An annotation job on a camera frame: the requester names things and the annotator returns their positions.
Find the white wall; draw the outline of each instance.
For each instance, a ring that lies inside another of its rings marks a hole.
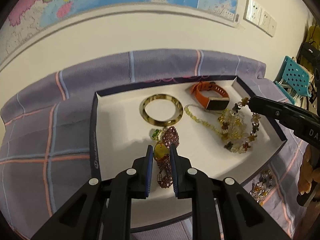
[[[24,50],[0,72],[0,107],[49,73],[128,50],[183,48],[238,54],[266,63],[266,77],[273,80],[284,57],[296,56],[311,13],[302,0],[256,1],[278,23],[274,38],[246,21],[235,29],[206,19],[156,13],[106,16],[64,28]],[[0,138],[3,133],[1,124]]]

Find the plaid fabric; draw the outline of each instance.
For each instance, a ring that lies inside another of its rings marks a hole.
[[[6,132],[0,149],[0,210],[23,238],[33,234],[90,177],[89,121],[93,94],[118,85],[182,76],[238,75],[255,94],[284,100],[265,64],[201,50],[160,49],[111,55],[53,73],[26,87],[1,109]],[[288,142],[270,164],[276,179],[264,208],[289,234],[304,209],[296,203],[306,143],[283,128]],[[251,183],[245,188],[249,191]],[[191,220],[135,233],[136,239],[190,239]]]

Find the smartwatch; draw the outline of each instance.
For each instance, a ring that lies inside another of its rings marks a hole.
[[[205,97],[201,91],[215,91],[221,97]],[[196,96],[198,102],[207,110],[224,110],[229,104],[228,93],[215,82],[200,82],[191,87],[191,94]]]

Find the jewelry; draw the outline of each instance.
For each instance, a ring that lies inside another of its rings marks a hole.
[[[230,152],[245,153],[249,149],[252,149],[252,142],[257,138],[257,131],[259,130],[259,119],[260,115],[253,113],[252,115],[252,131],[248,134],[246,130],[246,125],[244,124],[244,116],[239,110],[246,106],[249,103],[249,98],[243,98],[238,103],[235,103],[235,106],[232,110],[225,109],[222,111],[221,115],[218,118],[218,121],[221,125],[221,130],[215,128],[212,124],[197,118],[194,116],[190,110],[189,106],[185,106],[184,110],[187,115],[189,115],[193,120],[198,123],[201,123],[205,127],[209,127],[216,133],[221,135],[222,140],[225,142],[225,148]]]
[[[263,201],[270,192],[272,188],[272,173],[271,171],[264,171],[261,173],[259,182],[255,184],[255,178],[253,178],[252,182],[252,190],[250,191],[250,195],[254,198],[260,206],[263,205]]]
[[[215,91],[221,95],[221,97],[205,97],[201,91]],[[222,87],[218,86],[215,82],[199,82],[191,87],[191,94],[195,94],[198,102],[207,110],[223,110],[226,109],[229,104],[229,95]]]
[[[169,100],[169,101],[173,102],[177,106],[177,108],[179,109],[178,117],[173,119],[173,120],[170,120],[170,121],[158,121],[158,120],[155,120],[155,119],[151,118],[146,112],[146,106],[151,101],[156,100],[156,99],[166,99],[166,100]],[[175,98],[173,96],[166,95],[166,94],[155,94],[155,95],[153,95],[151,97],[148,97],[143,102],[143,104],[142,104],[142,114],[141,115],[142,115],[142,117],[143,117],[143,119],[145,121],[147,121],[148,123],[150,123],[152,125],[166,127],[166,126],[169,126],[169,125],[174,125],[174,124],[176,124],[177,122],[180,121],[180,119],[182,118],[182,115],[183,115],[183,106],[179,102],[179,100],[177,100],[177,98]]]
[[[160,133],[163,133],[162,140],[159,139]],[[153,151],[153,158],[159,167],[157,176],[158,184],[161,188],[169,188],[173,184],[169,149],[171,144],[175,144],[175,146],[178,147],[179,135],[175,127],[171,126],[166,131],[155,130],[152,134],[152,139],[157,141]],[[162,177],[162,171],[166,172],[164,177]]]

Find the teal plastic basket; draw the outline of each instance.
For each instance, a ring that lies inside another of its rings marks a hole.
[[[290,103],[294,105],[295,101],[292,98],[292,96],[290,96],[290,94],[277,81],[275,81],[275,84],[281,90],[281,92],[289,99]]]
[[[303,97],[311,97],[309,92],[309,74],[294,60],[286,56],[284,58],[284,72],[282,78]]]

